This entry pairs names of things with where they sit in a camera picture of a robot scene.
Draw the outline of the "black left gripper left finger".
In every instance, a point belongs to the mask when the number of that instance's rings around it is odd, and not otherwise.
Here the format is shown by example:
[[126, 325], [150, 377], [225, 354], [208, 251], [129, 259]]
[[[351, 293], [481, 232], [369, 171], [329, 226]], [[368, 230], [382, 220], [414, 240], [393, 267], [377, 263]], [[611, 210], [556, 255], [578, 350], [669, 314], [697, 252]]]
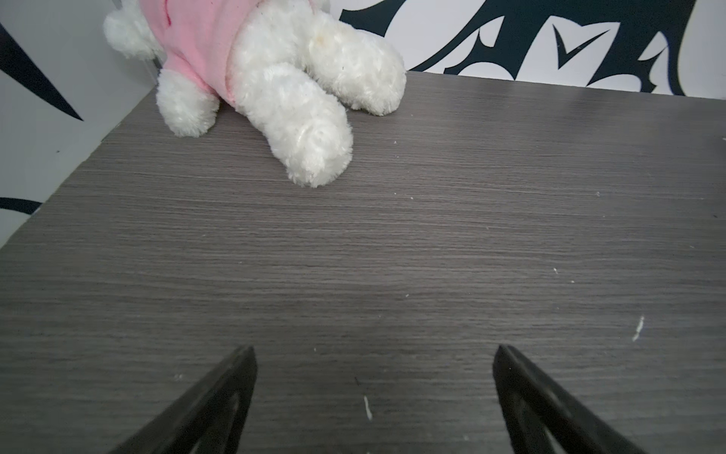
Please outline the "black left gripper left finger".
[[237, 348], [113, 452], [236, 454], [257, 371], [254, 349]]

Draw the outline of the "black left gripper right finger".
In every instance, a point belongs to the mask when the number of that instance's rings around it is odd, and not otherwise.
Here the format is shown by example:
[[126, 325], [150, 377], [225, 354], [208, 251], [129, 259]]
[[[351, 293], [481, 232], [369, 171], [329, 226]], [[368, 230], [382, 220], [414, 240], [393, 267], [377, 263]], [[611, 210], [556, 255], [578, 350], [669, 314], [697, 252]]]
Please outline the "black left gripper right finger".
[[642, 453], [512, 345], [498, 346], [493, 378], [515, 453]]

